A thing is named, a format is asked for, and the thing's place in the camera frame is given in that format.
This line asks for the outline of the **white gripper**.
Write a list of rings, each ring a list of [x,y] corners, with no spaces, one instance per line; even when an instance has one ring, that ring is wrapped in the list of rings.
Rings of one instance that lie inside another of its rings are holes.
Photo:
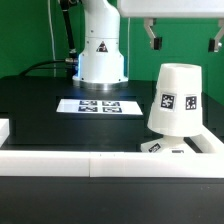
[[[220,30],[209,39],[209,52],[218,52],[224,36],[224,0],[117,0],[117,7],[123,17],[145,18],[144,28],[150,39],[150,47],[160,50],[162,38],[153,31],[151,18],[222,18],[218,21]]]

